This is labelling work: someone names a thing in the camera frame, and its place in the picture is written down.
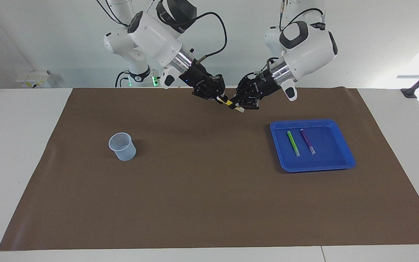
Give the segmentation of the yellow marker pen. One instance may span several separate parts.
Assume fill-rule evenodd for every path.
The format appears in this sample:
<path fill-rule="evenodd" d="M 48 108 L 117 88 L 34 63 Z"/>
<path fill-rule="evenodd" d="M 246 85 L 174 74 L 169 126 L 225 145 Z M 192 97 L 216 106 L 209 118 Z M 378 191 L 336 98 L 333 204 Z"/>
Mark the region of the yellow marker pen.
<path fill-rule="evenodd" d="M 220 103 L 222 103 L 222 104 L 225 104 L 225 105 L 227 105 L 230 109 L 232 109 L 232 110 L 236 110 L 236 111 L 239 111 L 240 113 L 244 113 L 244 111 L 245 111 L 245 109 L 244 108 L 242 108 L 242 107 L 239 107 L 239 106 L 236 106 L 231 100 L 223 100 L 223 98 L 221 98 L 221 97 L 219 97 L 219 96 L 217 96 L 216 97 L 216 99 L 220 102 Z"/>

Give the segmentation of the green marker pen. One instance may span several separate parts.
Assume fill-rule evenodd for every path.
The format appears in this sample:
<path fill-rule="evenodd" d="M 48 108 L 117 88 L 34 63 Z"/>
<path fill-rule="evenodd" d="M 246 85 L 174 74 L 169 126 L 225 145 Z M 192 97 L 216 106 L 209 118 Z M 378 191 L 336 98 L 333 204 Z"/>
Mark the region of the green marker pen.
<path fill-rule="evenodd" d="M 296 145 L 295 139 L 293 138 L 293 134 L 291 133 L 291 131 L 286 131 L 286 134 L 287 134 L 287 136 L 289 138 L 289 142 L 290 142 L 290 144 L 292 146 L 292 149 L 293 149 L 295 155 L 297 157 L 299 157 L 300 156 L 300 152 L 299 152 L 298 147 Z"/>

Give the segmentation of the purple marker pen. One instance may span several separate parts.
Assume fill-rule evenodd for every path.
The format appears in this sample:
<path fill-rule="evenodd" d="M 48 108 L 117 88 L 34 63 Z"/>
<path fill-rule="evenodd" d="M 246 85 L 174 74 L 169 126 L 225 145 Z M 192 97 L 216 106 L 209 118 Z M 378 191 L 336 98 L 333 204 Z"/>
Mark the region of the purple marker pen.
<path fill-rule="evenodd" d="M 306 134 L 305 129 L 300 129 L 300 134 L 301 134 L 301 136 L 302 136 L 302 138 L 303 138 L 304 142 L 306 143 L 306 145 L 307 145 L 307 147 L 308 147 L 308 149 L 309 149 L 310 153 L 311 153 L 312 155 L 315 155 L 315 154 L 316 154 L 316 151 L 315 151 L 315 149 L 314 149 L 314 147 L 313 147 L 312 143 L 310 142 L 310 140 L 309 140 L 309 138 L 308 138 L 308 136 L 307 136 L 307 134 Z"/>

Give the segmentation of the brown table mat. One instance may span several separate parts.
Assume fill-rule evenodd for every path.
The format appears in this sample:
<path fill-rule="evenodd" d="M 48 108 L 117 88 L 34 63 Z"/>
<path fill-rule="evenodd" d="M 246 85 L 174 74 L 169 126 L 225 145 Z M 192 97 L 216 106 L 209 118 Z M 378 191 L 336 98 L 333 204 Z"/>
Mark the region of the brown table mat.
<path fill-rule="evenodd" d="M 270 124 L 330 118 L 356 159 L 289 174 Z M 121 161 L 108 146 L 128 133 Z M 358 91 L 238 113 L 188 89 L 76 88 L 0 251 L 419 244 L 419 196 Z"/>

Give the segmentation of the blue plastic tray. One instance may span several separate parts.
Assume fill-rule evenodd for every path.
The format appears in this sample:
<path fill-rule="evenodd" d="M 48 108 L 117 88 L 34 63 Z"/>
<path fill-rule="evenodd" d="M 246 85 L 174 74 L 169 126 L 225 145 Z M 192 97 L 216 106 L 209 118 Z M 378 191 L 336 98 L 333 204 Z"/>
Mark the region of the blue plastic tray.
<path fill-rule="evenodd" d="M 310 153 L 300 129 L 305 129 L 315 155 Z M 287 172 L 346 170 L 356 166 L 338 124 L 332 119 L 276 121 L 270 124 L 270 130 L 280 165 Z M 293 134 L 299 157 L 295 155 L 286 131 Z"/>

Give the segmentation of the translucent plastic cup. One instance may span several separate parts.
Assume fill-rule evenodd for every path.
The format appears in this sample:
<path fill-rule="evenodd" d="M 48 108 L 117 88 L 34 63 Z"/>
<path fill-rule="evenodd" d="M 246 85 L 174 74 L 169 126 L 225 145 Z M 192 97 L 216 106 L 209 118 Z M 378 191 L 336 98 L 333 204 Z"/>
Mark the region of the translucent plastic cup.
<path fill-rule="evenodd" d="M 136 155 L 137 149 L 128 133 L 116 133 L 109 139 L 108 146 L 119 160 L 129 161 Z"/>

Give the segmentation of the white wall power box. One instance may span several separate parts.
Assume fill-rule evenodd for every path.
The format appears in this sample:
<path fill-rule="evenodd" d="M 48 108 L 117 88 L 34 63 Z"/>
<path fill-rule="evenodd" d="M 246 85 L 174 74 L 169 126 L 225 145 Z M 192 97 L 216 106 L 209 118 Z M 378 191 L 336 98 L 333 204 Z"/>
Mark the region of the white wall power box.
<path fill-rule="evenodd" d="M 20 88 L 54 88 L 56 81 L 49 70 L 32 71 L 17 76 L 16 83 Z"/>

